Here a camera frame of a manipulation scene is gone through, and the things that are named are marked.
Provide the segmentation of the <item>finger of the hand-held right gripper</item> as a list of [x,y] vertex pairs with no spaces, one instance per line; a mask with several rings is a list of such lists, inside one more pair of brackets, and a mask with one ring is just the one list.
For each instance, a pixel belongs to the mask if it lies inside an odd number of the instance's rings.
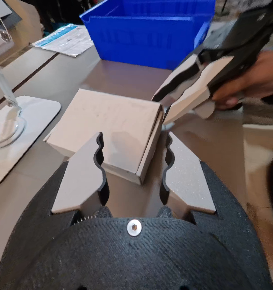
[[204,69],[199,56],[192,54],[182,62],[154,94],[153,102],[177,101],[186,89],[191,87],[199,78]]
[[202,119],[209,118],[215,110],[215,103],[209,100],[211,92],[208,84],[233,58],[234,56],[224,56],[209,63],[203,69],[197,81],[187,88],[182,96],[171,105],[163,124],[167,125],[175,122],[189,111],[194,111]]

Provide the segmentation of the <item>person's right hand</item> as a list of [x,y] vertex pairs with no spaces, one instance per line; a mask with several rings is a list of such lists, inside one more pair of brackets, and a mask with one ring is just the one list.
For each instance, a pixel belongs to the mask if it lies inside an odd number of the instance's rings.
[[262,51],[250,69],[224,83],[212,100],[216,109],[226,110],[237,105],[241,93],[257,99],[273,95],[273,50]]

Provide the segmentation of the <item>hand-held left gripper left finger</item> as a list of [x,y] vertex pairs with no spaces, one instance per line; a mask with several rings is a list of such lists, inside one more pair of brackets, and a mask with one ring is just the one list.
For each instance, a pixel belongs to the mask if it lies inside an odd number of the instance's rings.
[[51,212],[80,211],[94,215],[109,199],[109,186],[102,168],[103,133],[97,132],[71,158],[60,183]]

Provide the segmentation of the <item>white cardboard mailer box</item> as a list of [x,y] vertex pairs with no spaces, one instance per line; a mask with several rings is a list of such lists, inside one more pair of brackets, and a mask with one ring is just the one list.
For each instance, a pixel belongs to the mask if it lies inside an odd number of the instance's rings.
[[44,142],[70,158],[102,132],[105,171],[142,185],[162,121],[160,103],[79,89]]

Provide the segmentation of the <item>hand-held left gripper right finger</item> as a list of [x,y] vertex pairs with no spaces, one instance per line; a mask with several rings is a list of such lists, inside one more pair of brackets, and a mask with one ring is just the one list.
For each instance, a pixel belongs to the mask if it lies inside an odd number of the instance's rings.
[[216,208],[200,159],[172,132],[168,132],[165,146],[167,167],[160,187],[163,205],[176,216],[186,216],[191,210],[214,214]]

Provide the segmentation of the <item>grey desk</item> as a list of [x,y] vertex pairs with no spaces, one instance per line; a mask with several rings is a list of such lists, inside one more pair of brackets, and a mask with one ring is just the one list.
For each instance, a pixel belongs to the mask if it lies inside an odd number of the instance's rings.
[[[43,141],[58,123],[78,89],[151,100],[168,70],[101,60],[95,47],[72,58],[31,48],[3,68],[15,96],[60,102],[62,109],[0,184],[0,227],[10,233],[26,205],[64,161]],[[266,188],[266,166],[273,157],[273,127],[242,126],[242,110],[216,112],[203,120],[187,114],[173,133],[205,161],[257,221],[273,222]]]

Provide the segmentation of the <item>white blue paper envelope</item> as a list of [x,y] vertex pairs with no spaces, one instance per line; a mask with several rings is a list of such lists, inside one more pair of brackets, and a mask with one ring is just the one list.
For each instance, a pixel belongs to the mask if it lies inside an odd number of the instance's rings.
[[35,48],[77,57],[94,46],[84,25],[68,24],[31,44]]

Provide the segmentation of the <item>blue plastic bin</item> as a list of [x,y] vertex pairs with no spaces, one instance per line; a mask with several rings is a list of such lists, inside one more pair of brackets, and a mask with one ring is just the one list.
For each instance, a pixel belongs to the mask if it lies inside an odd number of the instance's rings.
[[206,37],[213,0],[106,0],[80,15],[103,60],[174,70]]

